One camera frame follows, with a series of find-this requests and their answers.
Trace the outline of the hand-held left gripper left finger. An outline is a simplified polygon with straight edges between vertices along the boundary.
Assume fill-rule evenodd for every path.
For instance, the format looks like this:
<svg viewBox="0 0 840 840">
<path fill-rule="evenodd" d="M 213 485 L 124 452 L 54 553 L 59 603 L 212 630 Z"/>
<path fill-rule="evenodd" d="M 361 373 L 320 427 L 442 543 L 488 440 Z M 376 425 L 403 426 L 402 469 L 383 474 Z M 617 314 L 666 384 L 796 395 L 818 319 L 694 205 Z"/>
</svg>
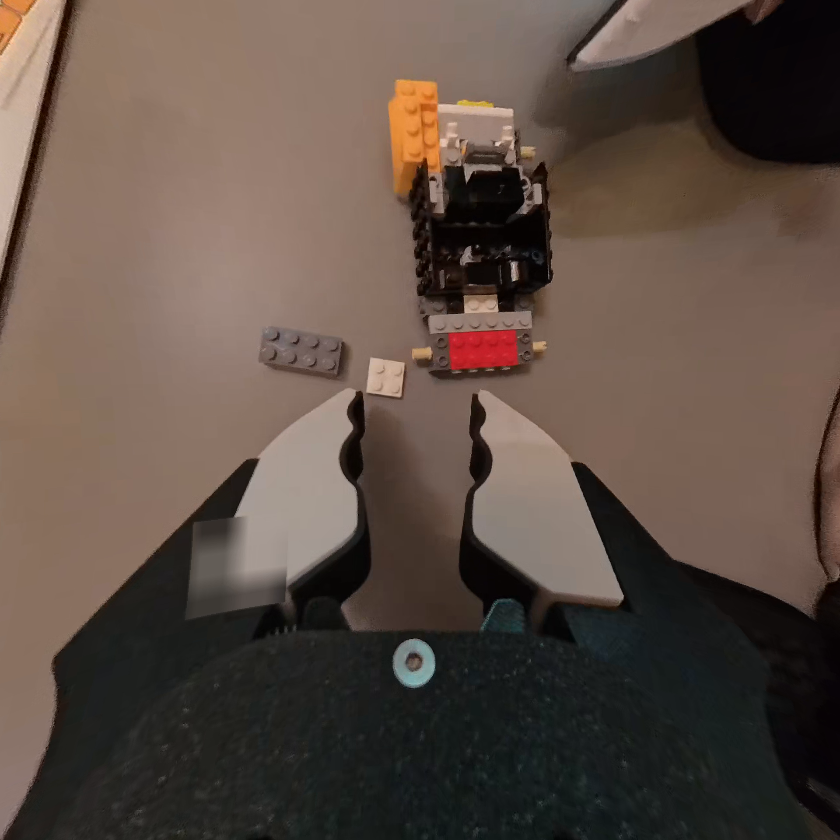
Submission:
<svg viewBox="0 0 840 840">
<path fill-rule="evenodd" d="M 238 504 L 247 587 L 286 596 L 298 617 L 319 598 L 343 604 L 371 571 L 364 423 L 361 392 L 330 397 L 268 444 Z"/>
</svg>

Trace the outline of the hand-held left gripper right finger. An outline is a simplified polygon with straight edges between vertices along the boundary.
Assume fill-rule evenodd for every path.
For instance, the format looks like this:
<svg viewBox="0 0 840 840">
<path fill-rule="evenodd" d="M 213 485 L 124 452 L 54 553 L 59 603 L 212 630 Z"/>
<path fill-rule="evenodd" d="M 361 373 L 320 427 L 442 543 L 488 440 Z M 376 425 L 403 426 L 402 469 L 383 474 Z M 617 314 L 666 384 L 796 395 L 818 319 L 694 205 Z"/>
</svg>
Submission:
<svg viewBox="0 0 840 840">
<path fill-rule="evenodd" d="M 616 609 L 625 595 L 574 472 L 540 426 L 488 390 L 472 395 L 472 485 L 458 572 L 488 619 L 497 602 L 540 620 L 553 604 Z"/>
</svg>

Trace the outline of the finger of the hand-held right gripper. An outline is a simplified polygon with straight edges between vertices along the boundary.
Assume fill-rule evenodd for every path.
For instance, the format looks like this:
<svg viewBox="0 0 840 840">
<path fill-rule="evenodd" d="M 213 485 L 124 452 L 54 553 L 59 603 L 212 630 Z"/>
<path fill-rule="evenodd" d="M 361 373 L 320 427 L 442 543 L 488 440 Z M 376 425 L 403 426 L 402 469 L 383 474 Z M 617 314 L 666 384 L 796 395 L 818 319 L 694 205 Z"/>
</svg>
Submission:
<svg viewBox="0 0 840 840">
<path fill-rule="evenodd" d="M 652 56 L 749 5 L 749 1 L 614 2 L 572 48 L 568 67 L 597 70 Z"/>
</svg>

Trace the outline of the white square brick plate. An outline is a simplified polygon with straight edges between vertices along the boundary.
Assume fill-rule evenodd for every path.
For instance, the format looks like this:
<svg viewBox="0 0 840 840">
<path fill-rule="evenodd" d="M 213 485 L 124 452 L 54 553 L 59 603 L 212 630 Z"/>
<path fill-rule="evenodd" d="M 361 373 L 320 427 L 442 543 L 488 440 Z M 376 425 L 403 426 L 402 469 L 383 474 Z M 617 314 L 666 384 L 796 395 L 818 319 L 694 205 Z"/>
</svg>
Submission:
<svg viewBox="0 0 840 840">
<path fill-rule="evenodd" d="M 398 360 L 371 357 L 365 393 L 399 399 L 403 397 L 406 365 Z"/>
</svg>

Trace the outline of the toy brick car model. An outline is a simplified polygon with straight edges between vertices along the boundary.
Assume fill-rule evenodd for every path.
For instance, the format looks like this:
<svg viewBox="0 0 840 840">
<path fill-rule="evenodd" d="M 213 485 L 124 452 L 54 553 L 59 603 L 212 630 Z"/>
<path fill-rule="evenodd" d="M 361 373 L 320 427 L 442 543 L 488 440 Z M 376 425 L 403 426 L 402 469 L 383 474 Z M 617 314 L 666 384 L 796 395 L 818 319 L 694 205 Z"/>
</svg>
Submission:
<svg viewBox="0 0 840 840">
<path fill-rule="evenodd" d="M 447 376 L 530 364 L 545 350 L 536 296 L 553 280 L 546 165 L 521 143 L 511 108 L 442 103 L 430 80 L 396 80 L 388 114 L 429 336 L 413 359 Z"/>
</svg>

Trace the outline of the grey desk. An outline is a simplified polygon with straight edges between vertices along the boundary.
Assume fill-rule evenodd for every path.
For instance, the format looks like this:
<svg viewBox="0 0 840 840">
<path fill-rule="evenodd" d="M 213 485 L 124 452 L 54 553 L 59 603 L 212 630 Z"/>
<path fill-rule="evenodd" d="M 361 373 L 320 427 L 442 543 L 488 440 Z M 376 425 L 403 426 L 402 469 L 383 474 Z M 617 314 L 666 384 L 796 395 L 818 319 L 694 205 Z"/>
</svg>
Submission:
<svg viewBox="0 0 840 840">
<path fill-rule="evenodd" d="M 609 2 L 75 2 L 2 320 L 2 834 L 49 741 L 54 657 L 246 459 L 372 356 L 359 629 L 467 629 L 470 395 L 586 463 L 677 560 L 804 613 L 838 387 L 838 169 L 715 130 L 696 41 L 570 73 Z M 396 78 L 515 109 L 550 168 L 545 357 L 415 367 Z M 259 362 L 343 340 L 339 378 Z"/>
</svg>

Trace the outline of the person's dark fleece jacket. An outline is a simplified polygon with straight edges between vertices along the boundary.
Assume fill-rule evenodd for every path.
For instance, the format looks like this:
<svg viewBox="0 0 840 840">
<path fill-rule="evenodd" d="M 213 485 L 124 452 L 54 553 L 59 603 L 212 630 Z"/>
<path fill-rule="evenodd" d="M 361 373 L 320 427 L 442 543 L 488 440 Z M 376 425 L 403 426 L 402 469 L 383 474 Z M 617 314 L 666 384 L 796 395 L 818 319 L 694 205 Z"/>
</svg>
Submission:
<svg viewBox="0 0 840 840">
<path fill-rule="evenodd" d="M 683 565 L 769 668 L 765 706 L 787 784 L 819 822 L 839 831 L 839 581 L 819 596 L 815 617 L 787 602 Z"/>
</svg>

